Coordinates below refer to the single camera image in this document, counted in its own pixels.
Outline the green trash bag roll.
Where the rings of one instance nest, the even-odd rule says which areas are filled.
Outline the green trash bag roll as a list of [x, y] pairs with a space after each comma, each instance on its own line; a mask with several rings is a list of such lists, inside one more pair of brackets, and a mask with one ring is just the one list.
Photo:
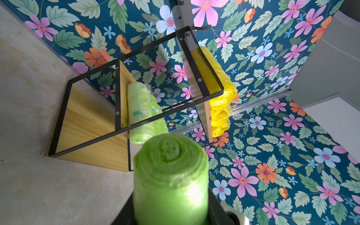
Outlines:
[[133, 204], [139, 225], [202, 225], [208, 215], [209, 160], [178, 134], [149, 139], [134, 157]]
[[[158, 114], [163, 113], [161, 107], [158, 105], [158, 103], [153, 95], [151, 95], [150, 101], [151, 101], [151, 106], [152, 106], [152, 116], [156, 116]], [[154, 123], [156, 136], [169, 133], [167, 124], [166, 124], [164, 118], [160, 118], [160, 119], [154, 121], [153, 123]]]
[[[133, 82], [128, 86], [128, 120], [135, 124], [152, 117], [151, 94], [146, 85]], [[143, 145], [155, 136], [155, 127], [152, 122], [146, 123], [129, 131], [130, 141], [133, 144]]]

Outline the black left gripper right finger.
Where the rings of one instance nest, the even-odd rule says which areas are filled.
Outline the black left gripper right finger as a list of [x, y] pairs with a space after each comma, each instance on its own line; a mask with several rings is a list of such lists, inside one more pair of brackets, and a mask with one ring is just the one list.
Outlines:
[[231, 217], [225, 212], [211, 189], [208, 189], [208, 225], [235, 225]]

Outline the yellow trash bag roll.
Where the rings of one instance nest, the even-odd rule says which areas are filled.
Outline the yellow trash bag roll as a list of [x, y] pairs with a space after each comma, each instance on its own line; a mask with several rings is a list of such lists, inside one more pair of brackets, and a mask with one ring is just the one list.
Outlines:
[[229, 128], [230, 125], [228, 123], [216, 127], [212, 126], [212, 137], [219, 137], [223, 135]]
[[222, 95], [210, 100], [211, 109], [217, 110], [230, 105], [237, 96], [237, 89], [210, 50], [200, 46], [192, 52], [192, 56], [209, 93], [223, 91]]
[[230, 105], [211, 109], [211, 125], [217, 127], [227, 122], [231, 112], [232, 108]]

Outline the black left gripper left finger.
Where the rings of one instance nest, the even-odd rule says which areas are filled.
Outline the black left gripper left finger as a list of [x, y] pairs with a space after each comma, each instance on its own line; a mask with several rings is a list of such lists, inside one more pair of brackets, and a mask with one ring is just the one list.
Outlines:
[[130, 195], [111, 225], [135, 225], [133, 193]]

